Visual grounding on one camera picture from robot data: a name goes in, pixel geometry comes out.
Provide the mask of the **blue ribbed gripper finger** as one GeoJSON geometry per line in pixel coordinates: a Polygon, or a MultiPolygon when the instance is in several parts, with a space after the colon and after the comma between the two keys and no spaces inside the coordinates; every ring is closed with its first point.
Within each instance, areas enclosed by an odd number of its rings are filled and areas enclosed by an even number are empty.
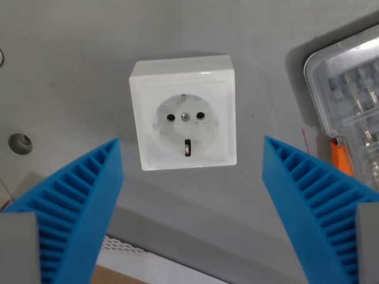
{"type": "Polygon", "coordinates": [[[115,138],[45,178],[5,213],[35,214],[42,283],[89,283],[123,185],[115,138]]]}
{"type": "Polygon", "coordinates": [[[378,192],[272,137],[262,179],[309,283],[358,283],[355,214],[378,192]]]}

